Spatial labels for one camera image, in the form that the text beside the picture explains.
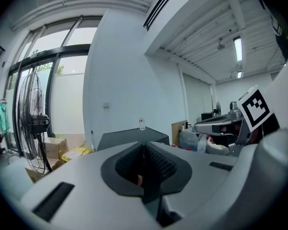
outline fan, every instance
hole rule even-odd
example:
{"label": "fan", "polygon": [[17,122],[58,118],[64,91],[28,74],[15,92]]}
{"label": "fan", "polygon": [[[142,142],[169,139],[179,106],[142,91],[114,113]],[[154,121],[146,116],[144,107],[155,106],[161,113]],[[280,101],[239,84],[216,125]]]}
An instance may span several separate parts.
{"label": "fan", "polygon": [[214,109],[213,112],[216,114],[216,116],[221,116],[221,105],[220,105],[220,102],[216,103],[216,109]]}
{"label": "fan", "polygon": [[43,114],[41,84],[35,72],[28,75],[21,86],[18,117],[21,148],[30,167],[41,174],[52,171],[46,156],[44,136],[49,118]]}

